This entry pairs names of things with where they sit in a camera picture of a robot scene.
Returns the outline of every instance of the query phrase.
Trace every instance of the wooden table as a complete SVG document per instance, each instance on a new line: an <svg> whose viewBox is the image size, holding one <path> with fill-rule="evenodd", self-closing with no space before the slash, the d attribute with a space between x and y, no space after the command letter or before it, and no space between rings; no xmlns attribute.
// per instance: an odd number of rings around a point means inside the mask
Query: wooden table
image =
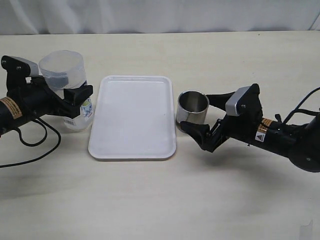
<svg viewBox="0 0 320 240"><path fill-rule="evenodd" d="M0 36L0 54L34 62L56 50L84 56L87 79L98 96L108 75L162 75L179 93L235 91L258 83L264 115L285 117L320 84L320 32ZM0 96L6 71L0 71ZM319 109L319 94L305 108ZM210 108L207 123L224 113ZM230 139L214 153L177 131L167 161L99 162L87 151L90 129L62 132L57 151L29 165L0 169L2 240L298 240L313 220L320 238L320 174L286 158ZM292 123L310 121L297 114ZM35 124L21 128L32 142ZM0 138L1 164L31 159L56 143L20 144L16 132Z"/></svg>

